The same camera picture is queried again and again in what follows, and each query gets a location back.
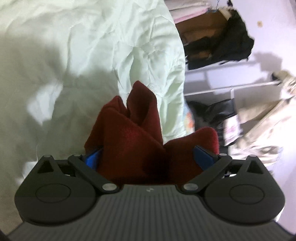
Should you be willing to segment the cream hanging coat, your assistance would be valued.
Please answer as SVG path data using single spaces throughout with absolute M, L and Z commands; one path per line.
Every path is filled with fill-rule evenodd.
M 287 131 L 295 130 L 295 77 L 285 70 L 274 72 L 272 77 L 280 81 L 281 90 L 288 96 L 240 109 L 241 123 L 254 126 L 228 149 L 234 159 L 255 155 L 267 168 L 280 160 Z

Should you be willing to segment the dark red knit garment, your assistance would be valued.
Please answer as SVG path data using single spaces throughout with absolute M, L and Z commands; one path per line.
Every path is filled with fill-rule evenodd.
M 102 151 L 96 170 L 117 185 L 183 185 L 203 171 L 196 146 L 218 154 L 217 132 L 205 127 L 164 143 L 157 99 L 137 81 L 126 102 L 116 96 L 101 109 L 84 148 Z

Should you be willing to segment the pink white hanging garment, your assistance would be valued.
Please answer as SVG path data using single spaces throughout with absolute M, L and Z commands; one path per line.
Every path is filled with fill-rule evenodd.
M 207 12 L 219 11 L 218 8 L 212 8 L 209 1 L 171 0 L 165 1 L 165 4 L 175 24 L 203 15 Z

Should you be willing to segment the black hanging jacket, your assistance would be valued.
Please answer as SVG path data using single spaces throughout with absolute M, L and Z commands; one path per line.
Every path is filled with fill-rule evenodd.
M 230 18 L 218 37 L 203 37 L 184 47 L 189 70 L 199 69 L 218 62 L 248 59 L 254 46 L 245 22 L 231 9 Z

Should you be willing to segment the white clothes rack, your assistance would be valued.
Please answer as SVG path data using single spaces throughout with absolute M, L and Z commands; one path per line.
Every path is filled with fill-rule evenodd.
M 186 100 L 196 100 L 204 103 L 218 102 L 223 99 L 232 99 L 235 96 L 235 92 L 238 90 L 254 89 L 267 86 L 279 86 L 281 81 L 273 80 L 269 82 L 259 82 L 241 85 L 231 85 L 226 87 L 219 87 L 214 89 L 199 90 L 195 92 L 185 93 L 184 97 Z

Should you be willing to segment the pale green quilted blanket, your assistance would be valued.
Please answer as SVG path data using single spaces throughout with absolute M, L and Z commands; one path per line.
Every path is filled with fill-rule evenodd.
M 100 109 L 141 81 L 165 142 L 185 135 L 185 58 L 164 1 L 1 1 L 1 231 L 44 155 L 81 154 Z

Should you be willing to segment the brown hanging coat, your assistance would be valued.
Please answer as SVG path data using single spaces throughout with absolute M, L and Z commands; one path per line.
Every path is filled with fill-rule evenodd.
M 177 23 L 185 56 L 189 60 L 209 58 L 230 17 L 228 10 L 220 9 Z

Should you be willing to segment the white pink floral pouch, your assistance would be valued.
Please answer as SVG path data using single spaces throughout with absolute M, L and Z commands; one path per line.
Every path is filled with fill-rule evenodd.
M 242 135 L 239 116 L 236 114 L 227 118 L 223 122 L 224 146 L 229 146 L 236 142 Z

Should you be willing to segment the black leather clothing pile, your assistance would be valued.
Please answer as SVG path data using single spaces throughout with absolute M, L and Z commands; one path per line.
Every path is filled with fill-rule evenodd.
M 225 120 L 236 115 L 233 100 L 226 99 L 212 105 L 188 101 L 187 105 L 193 114 L 195 130 L 211 127 L 218 134 L 219 145 L 222 147 L 227 146 L 223 134 L 223 124 Z

